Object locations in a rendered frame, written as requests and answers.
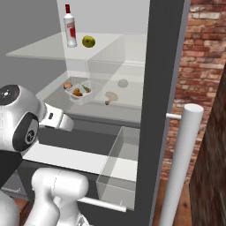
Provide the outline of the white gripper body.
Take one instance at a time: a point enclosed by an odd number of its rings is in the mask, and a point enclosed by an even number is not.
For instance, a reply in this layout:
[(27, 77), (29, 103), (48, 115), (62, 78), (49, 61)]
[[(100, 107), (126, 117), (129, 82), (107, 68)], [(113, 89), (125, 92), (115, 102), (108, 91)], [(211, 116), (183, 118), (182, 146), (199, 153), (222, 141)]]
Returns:
[(71, 132), (74, 126), (73, 120), (67, 115), (63, 114), (62, 120), (59, 124), (59, 129)]

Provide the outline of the glass fridge shelf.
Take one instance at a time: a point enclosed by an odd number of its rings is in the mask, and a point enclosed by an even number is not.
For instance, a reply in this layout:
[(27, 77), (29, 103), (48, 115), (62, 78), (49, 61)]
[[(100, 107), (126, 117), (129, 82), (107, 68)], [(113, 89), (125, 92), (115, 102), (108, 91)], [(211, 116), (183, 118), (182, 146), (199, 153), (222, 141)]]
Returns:
[(69, 48), (65, 32), (26, 45), (6, 54), (8, 57), (30, 57), (56, 60), (83, 60), (101, 62), (144, 62), (147, 36), (145, 34), (91, 33), (95, 39), (92, 48), (86, 48), (82, 39), (86, 33), (77, 33), (78, 46)]
[(103, 91), (95, 98), (81, 106), (73, 102), (64, 91), (64, 82), (73, 80), (85, 80), (85, 77), (67, 77), (63, 73), (57, 79), (43, 88), (37, 96), (45, 103), (61, 109), (73, 119), (104, 122), (107, 124), (119, 124), (129, 127), (140, 127), (141, 108), (126, 107), (111, 102), (106, 105), (108, 97), (103, 97)]

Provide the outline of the white fridge drawer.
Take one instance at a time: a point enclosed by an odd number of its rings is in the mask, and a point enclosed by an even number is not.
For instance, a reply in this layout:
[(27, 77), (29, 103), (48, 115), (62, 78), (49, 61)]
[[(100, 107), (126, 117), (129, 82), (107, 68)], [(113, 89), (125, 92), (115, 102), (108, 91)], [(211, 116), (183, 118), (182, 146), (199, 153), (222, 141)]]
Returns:
[(34, 143), (23, 159), (133, 182), (137, 178), (138, 163), (136, 161), (47, 146), (39, 142)]

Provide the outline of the clear fridge door bin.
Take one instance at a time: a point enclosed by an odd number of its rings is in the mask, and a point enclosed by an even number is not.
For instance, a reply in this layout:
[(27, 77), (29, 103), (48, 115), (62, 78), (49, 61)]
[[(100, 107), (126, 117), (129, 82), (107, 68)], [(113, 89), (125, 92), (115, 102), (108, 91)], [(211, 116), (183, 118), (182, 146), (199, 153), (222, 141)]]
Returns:
[(121, 34), (115, 41), (87, 60), (89, 78), (102, 85), (94, 98), (108, 100), (107, 92), (117, 95), (116, 106), (140, 109), (146, 63), (147, 36)]
[(99, 199), (133, 210), (139, 156), (139, 129), (122, 126), (96, 181)]

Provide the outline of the grey open fridge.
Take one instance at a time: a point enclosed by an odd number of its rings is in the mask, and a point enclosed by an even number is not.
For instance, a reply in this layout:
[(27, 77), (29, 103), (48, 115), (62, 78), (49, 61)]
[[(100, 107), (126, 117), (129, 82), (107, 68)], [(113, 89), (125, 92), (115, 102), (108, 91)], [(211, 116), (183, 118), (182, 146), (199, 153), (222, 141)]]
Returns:
[(19, 84), (33, 93), (66, 70), (61, 60), (19, 61), (5, 54), (61, 31), (70, 4), (76, 28), (90, 33), (146, 33), (150, 0), (0, 0), (0, 86)]

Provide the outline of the dark grey fridge door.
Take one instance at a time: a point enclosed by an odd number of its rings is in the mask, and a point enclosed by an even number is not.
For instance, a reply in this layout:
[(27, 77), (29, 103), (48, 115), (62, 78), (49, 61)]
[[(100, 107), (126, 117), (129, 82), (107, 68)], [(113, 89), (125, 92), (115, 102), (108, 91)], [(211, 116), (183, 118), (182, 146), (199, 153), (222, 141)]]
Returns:
[(191, 0), (151, 0), (132, 226), (152, 226)]

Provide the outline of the beige mushroom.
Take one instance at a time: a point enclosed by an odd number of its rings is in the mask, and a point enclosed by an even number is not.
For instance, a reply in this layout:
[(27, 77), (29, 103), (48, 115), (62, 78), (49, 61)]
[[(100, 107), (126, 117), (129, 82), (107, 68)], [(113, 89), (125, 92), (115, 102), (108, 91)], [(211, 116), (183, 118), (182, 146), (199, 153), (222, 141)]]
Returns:
[(118, 96), (113, 92), (107, 92), (105, 96), (108, 97), (108, 100), (105, 102), (106, 105), (109, 105), (111, 102), (115, 102), (118, 99)]

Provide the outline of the green apple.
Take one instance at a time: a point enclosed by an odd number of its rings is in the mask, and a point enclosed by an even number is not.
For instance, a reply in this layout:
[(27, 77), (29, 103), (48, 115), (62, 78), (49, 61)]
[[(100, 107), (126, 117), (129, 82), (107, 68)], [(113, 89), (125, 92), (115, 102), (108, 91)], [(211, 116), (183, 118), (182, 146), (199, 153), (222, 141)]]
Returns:
[(82, 44), (86, 48), (92, 48), (95, 45), (95, 39), (90, 35), (86, 35), (82, 39)]

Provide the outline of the clear bottle with red cap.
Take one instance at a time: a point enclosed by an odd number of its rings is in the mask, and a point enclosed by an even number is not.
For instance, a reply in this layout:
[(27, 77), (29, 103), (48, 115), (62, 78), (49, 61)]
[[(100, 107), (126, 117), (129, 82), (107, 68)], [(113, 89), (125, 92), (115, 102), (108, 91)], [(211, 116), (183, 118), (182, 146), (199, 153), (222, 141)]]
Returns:
[(69, 4), (65, 6), (64, 27), (66, 33), (67, 46), (69, 48), (75, 48), (77, 46), (75, 19), (71, 15), (71, 8)]

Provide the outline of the dark wooden cabinet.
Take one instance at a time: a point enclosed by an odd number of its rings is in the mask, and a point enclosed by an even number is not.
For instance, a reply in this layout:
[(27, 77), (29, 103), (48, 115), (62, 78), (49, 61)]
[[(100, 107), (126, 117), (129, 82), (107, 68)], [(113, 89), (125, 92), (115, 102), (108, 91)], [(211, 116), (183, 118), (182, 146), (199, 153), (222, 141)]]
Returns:
[(192, 226), (226, 226), (226, 65), (190, 180)]

